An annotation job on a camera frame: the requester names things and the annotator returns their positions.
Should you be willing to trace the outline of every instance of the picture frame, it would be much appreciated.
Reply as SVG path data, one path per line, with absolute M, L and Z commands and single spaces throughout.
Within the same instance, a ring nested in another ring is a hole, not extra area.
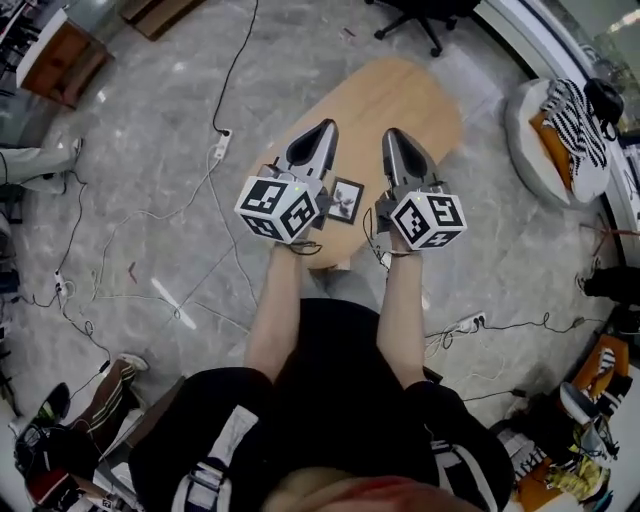
M 358 216 L 363 191 L 364 185 L 361 183 L 336 178 L 331 192 L 333 204 L 329 208 L 327 217 L 338 222 L 354 224 Z

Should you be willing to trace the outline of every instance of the office chair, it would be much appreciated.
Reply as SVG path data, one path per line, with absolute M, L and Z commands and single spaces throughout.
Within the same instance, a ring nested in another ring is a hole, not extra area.
M 366 4 L 372 5 L 374 0 L 364 0 Z M 449 0 L 448 2 L 441 2 L 440 0 L 375 0 L 381 3 L 391 5 L 400 9 L 403 14 L 396 21 L 391 23 L 388 27 L 378 30 L 374 37 L 380 41 L 391 32 L 398 28 L 400 25 L 404 25 L 407 21 L 418 20 L 418 23 L 422 25 L 422 28 L 429 35 L 435 48 L 431 49 L 431 55 L 437 57 L 442 53 L 442 44 L 438 36 L 433 31 L 433 27 L 429 23 L 427 18 L 440 20 L 445 22 L 447 30 L 453 30 L 456 28 L 458 22 L 454 16 L 468 16 L 473 9 L 480 3 L 480 0 Z

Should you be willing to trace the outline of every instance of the chair base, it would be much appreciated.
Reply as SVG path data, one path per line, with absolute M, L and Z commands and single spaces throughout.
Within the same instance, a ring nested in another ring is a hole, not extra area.
M 364 2 L 367 5 L 372 5 L 374 3 L 374 0 L 364 0 Z M 422 25 L 422 28 L 427 33 L 427 35 L 431 38 L 431 40 L 433 41 L 433 43 L 435 45 L 435 48 L 432 48 L 430 53 L 431 53 L 431 55 L 433 57 L 438 57 L 442 53 L 442 50 L 443 50 L 442 44 L 440 43 L 440 39 L 438 38 L 436 33 L 433 31 L 433 27 L 431 26 L 431 23 L 429 23 L 429 20 L 428 20 L 426 15 L 415 14 L 415 13 L 412 13 L 412 14 L 411 13 L 404 13 L 397 20 L 395 20 L 394 22 L 390 23 L 385 28 L 383 28 L 381 30 L 377 30 L 373 34 L 373 36 L 378 41 L 382 41 L 389 32 L 391 32 L 392 30 L 395 30 L 396 28 L 400 27 L 401 25 L 404 25 L 407 21 L 411 21 L 411 20 L 417 20 L 418 23 L 420 23 L 420 25 Z M 458 20 L 455 19 L 455 18 L 446 18 L 446 19 L 443 19 L 442 21 L 445 22 L 445 27 L 446 27 L 447 30 L 455 29 L 456 28 L 456 24 L 458 22 Z

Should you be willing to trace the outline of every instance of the wooden table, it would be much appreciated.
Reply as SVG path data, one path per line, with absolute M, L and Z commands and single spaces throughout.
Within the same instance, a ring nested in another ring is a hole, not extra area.
M 340 133 L 333 172 L 325 186 L 333 189 L 335 176 L 364 185 L 353 225 L 327 219 L 324 229 L 312 229 L 310 238 L 322 250 L 304 258 L 309 268 L 327 268 L 351 257 L 365 243 L 362 218 L 389 188 L 382 169 L 382 136 L 400 128 L 413 136 L 438 163 L 462 137 L 457 106 L 420 66 L 398 58 L 372 61 L 342 82 L 307 112 L 251 168 L 272 163 L 284 145 L 325 118 L 333 119 Z

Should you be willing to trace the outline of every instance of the black and white striped fabric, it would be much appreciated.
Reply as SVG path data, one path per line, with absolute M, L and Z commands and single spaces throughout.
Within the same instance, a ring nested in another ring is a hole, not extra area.
M 598 377 L 602 377 L 616 364 L 616 356 L 613 350 L 605 348 L 600 352 L 600 365 L 598 367 Z
M 547 112 L 543 125 L 551 126 L 571 155 L 571 177 L 580 172 L 585 160 L 607 172 L 606 146 L 594 122 L 593 107 L 580 88 L 571 80 L 553 80 L 549 97 L 540 106 Z

